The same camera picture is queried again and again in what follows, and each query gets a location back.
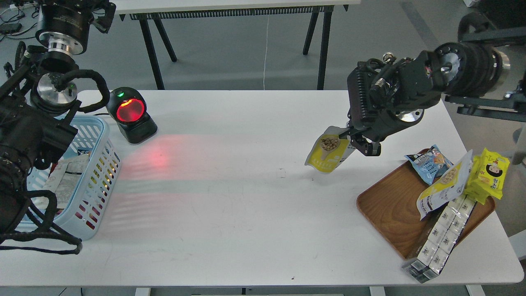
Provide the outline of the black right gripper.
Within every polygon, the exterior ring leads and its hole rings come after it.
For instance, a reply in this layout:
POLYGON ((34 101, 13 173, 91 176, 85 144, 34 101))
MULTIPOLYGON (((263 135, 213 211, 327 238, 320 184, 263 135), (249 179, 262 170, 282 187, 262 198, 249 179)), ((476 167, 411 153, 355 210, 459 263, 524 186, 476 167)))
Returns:
POLYGON ((350 129, 340 139, 366 157, 381 154, 387 136, 419 123, 423 111, 441 98, 439 56, 421 52, 415 59, 360 61, 347 78, 350 129))

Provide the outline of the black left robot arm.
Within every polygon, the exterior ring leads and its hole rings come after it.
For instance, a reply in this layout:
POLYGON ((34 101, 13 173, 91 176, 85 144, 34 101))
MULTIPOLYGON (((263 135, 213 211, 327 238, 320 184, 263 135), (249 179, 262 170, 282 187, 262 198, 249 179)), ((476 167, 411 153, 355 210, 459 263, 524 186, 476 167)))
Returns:
POLYGON ((101 109, 110 99, 105 79, 80 69, 73 56, 87 49, 90 25, 107 33, 116 5, 109 0, 40 0, 35 37, 20 43, 15 64, 6 64, 1 86, 1 241, 38 238, 74 246, 56 254, 79 254, 76 238, 54 223, 58 199, 49 190, 29 191, 32 169, 57 163, 77 135, 77 112, 101 109))

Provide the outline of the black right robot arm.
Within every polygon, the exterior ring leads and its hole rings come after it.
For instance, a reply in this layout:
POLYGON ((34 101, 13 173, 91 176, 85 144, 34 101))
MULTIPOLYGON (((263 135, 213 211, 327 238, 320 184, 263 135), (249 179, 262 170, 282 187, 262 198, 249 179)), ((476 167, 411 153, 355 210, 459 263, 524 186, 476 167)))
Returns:
POLYGON ((349 122, 338 138, 376 157, 382 141, 418 124, 442 95, 459 105, 460 114, 525 122, 524 79, 501 100, 484 98, 510 69, 498 47, 518 44, 525 44, 524 25, 498 29, 474 12, 462 17, 457 42, 422 51, 417 58, 385 53, 380 60, 359 62, 347 78, 349 122))

